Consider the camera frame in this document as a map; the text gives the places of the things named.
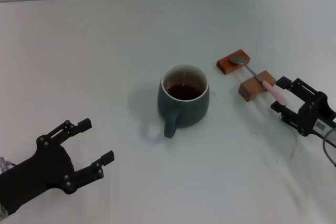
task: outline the pink spoon handle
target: pink spoon handle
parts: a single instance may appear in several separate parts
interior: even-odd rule
[[[278,91],[276,91],[271,84],[269,84],[267,81],[263,81],[262,84],[265,89],[267,89],[281,105],[287,105],[287,100]]]

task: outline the mug handle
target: mug handle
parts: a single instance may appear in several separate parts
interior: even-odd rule
[[[180,110],[175,108],[166,118],[166,124],[164,126],[164,136],[167,138],[173,138],[176,131],[176,123]]]

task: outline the stain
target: stain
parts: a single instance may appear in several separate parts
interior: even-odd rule
[[[298,137],[295,136],[295,138],[296,138],[296,141],[295,141],[295,145],[294,145],[293,151],[292,151],[292,153],[290,154],[290,158],[293,158],[293,157],[294,157],[294,153],[295,153],[295,151],[296,151],[296,147],[298,146],[298,142],[299,142]]]

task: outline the barcode sticker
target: barcode sticker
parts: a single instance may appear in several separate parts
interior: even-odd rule
[[[331,127],[324,123],[321,119],[317,119],[316,123],[313,127],[313,130],[322,135],[323,137],[331,131]],[[332,142],[334,145],[336,145],[336,131],[331,132],[327,139]]]

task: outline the mug rim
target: mug rim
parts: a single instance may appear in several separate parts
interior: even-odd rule
[[[164,88],[164,86],[163,86],[163,79],[164,79],[165,75],[167,74],[167,72],[168,72],[169,70],[171,70],[172,68],[175,68],[175,67],[177,67],[177,66],[182,66],[182,65],[184,65],[184,66],[191,66],[191,67],[194,67],[194,68],[198,69],[198,70],[204,75],[205,80],[206,80],[206,87],[205,87],[204,92],[203,92],[199,97],[196,97],[196,98],[191,99],[191,100],[180,100],[180,99],[177,99],[177,98],[175,98],[175,97],[172,97],[170,94],[168,94],[168,92],[167,92],[166,89]],[[163,73],[163,75],[162,75],[162,77],[161,77],[161,87],[162,87],[163,91],[164,91],[170,98],[172,98],[172,99],[174,99],[174,100],[176,100],[176,101],[179,101],[179,102],[192,102],[192,101],[196,101],[197,99],[201,98],[201,97],[206,93],[206,91],[207,91],[208,88],[209,88],[209,82],[208,82],[208,78],[206,77],[205,73],[204,73],[200,68],[198,68],[197,66],[192,65],[192,64],[189,64],[189,63],[180,63],[180,64],[175,64],[175,65],[170,66],[170,67],[167,68],[167,70]]]

